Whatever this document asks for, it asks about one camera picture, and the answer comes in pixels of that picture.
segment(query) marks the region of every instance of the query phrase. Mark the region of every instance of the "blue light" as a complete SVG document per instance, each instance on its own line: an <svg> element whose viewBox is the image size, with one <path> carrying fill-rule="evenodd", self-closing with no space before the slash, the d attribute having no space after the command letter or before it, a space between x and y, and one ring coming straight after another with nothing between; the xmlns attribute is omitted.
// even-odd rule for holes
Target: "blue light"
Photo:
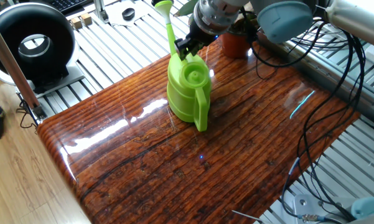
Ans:
<svg viewBox="0 0 374 224"><path fill-rule="evenodd" d="M294 113L296 113L296 111L310 98L310 96L312 95L312 94L314 94L316 91L315 90L313 90L311 93L310 93L310 95L308 95L300 104L299 104L299 106L297 106L297 108L292 112L292 114L290 115L290 117L289 117L289 119L292 119L292 117L293 117L293 115L294 115Z"/></svg>

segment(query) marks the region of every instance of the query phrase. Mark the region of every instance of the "black ring light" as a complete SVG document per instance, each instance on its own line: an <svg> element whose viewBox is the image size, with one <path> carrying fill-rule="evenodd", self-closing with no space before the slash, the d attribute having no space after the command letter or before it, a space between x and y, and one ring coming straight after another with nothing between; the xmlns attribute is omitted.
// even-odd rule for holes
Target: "black ring light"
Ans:
<svg viewBox="0 0 374 224"><path fill-rule="evenodd" d="M46 85L68 75L66 64L75 45L73 29L61 12L45 3L27 2L0 12L0 33L25 77L35 86ZM32 35L44 41L28 49L22 41ZM6 72L0 62L0 70Z"/></svg>

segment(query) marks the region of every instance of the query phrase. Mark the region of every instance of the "wooden table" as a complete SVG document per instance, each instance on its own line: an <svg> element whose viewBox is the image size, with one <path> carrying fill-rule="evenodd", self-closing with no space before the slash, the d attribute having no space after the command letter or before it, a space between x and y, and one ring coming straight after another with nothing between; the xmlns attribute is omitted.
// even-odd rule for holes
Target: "wooden table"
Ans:
<svg viewBox="0 0 374 224"><path fill-rule="evenodd" d="M265 49L260 55L278 63ZM252 223L231 210L257 217L279 197L302 125L329 93L294 68L261 80L254 56L226 58L219 42L200 56L213 76L204 133L179 120L167 104L169 57L39 126L41 140L93 223ZM259 63L258 71L268 77L275 70ZM344 105L333 98L316 117ZM315 125L309 140L339 116ZM323 145L311 154L319 156ZM306 158L301 161L308 166Z"/></svg>

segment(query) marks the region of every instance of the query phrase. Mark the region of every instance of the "terracotta flower pot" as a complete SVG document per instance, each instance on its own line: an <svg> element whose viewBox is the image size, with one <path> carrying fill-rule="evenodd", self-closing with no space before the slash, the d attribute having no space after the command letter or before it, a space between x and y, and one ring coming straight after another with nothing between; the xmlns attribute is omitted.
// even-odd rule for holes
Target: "terracotta flower pot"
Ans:
<svg viewBox="0 0 374 224"><path fill-rule="evenodd" d="M223 54L230 58L246 58L250 45L246 41L246 34L226 32L222 38Z"/></svg>

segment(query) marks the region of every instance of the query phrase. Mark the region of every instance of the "keyboard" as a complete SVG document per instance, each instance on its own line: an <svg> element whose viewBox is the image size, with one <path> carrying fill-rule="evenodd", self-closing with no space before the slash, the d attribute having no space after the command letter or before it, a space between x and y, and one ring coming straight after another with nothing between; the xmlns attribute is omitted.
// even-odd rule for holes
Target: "keyboard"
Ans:
<svg viewBox="0 0 374 224"><path fill-rule="evenodd" d="M56 7L62 14L69 14L81 9L82 6L93 2L93 0L48 0L46 2Z"/></svg>

